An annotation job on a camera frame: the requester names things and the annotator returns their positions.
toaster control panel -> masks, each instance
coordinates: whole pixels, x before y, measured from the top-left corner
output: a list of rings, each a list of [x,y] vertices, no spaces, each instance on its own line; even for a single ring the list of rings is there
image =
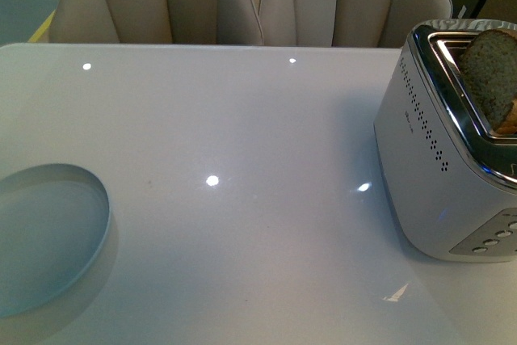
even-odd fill
[[[517,255],[517,208],[502,210],[449,252],[454,255]]]

toaster vent holes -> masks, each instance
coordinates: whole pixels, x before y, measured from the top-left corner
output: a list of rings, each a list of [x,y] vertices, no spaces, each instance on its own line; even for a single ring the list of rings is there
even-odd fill
[[[443,151],[438,148],[438,141],[435,139],[435,135],[433,134],[431,125],[425,117],[424,110],[420,107],[420,102],[418,101],[418,96],[414,91],[414,86],[411,85],[411,77],[406,68],[404,58],[401,58],[399,65],[401,68],[402,78],[404,80],[404,83],[406,84],[407,95],[410,98],[414,113],[417,115],[417,120],[419,122],[419,125],[421,126],[420,128],[422,129],[422,132],[424,133],[426,140],[429,141],[429,148],[434,153],[436,162],[438,162],[441,165],[441,171],[446,172],[448,171],[449,162],[445,160]]]

silver toaster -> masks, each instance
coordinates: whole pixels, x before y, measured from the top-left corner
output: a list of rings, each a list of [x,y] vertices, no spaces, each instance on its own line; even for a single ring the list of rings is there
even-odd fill
[[[494,133],[457,59],[479,32],[513,23],[443,19],[408,35],[374,122],[404,235],[443,260],[517,258],[517,136]]]

glossy white tabletop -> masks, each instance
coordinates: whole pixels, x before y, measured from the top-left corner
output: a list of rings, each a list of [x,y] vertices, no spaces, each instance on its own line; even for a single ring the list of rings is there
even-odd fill
[[[372,122],[398,55],[0,48],[0,178],[80,166],[114,221],[0,343],[517,343],[517,263],[428,258],[389,211]]]

cream leather chair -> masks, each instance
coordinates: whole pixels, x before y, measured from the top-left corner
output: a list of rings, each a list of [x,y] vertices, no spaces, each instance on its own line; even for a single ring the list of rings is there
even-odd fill
[[[50,42],[262,44],[253,0],[60,0]]]
[[[450,18],[450,0],[261,0],[264,44],[401,47],[411,28]]]

